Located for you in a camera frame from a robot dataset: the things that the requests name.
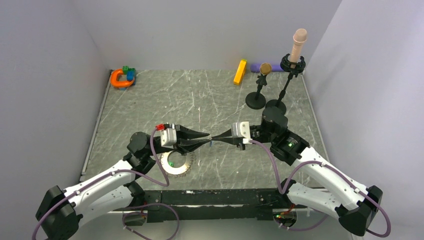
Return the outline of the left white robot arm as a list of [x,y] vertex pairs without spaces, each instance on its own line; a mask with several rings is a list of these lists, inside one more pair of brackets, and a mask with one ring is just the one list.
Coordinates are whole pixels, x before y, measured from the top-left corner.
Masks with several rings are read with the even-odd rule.
[[79,227],[110,211],[139,209],[145,203],[145,192],[137,179],[170,185],[158,155],[194,152],[210,142],[208,136],[173,123],[159,124],[151,134],[135,132],[127,145],[128,153],[113,166],[76,185],[64,189],[55,185],[46,192],[35,214],[37,225],[31,238],[36,239],[42,229],[49,240],[67,240]]

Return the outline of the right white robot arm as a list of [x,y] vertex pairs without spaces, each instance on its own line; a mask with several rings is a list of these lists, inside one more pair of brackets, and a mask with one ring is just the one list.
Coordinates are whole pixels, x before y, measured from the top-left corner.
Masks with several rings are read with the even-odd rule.
[[356,236],[371,233],[369,226],[382,210],[382,190],[365,186],[342,173],[305,139],[288,128],[288,118],[277,107],[265,108],[259,125],[235,122],[213,141],[263,148],[271,160],[277,182],[276,203],[282,208],[302,205],[338,220]]

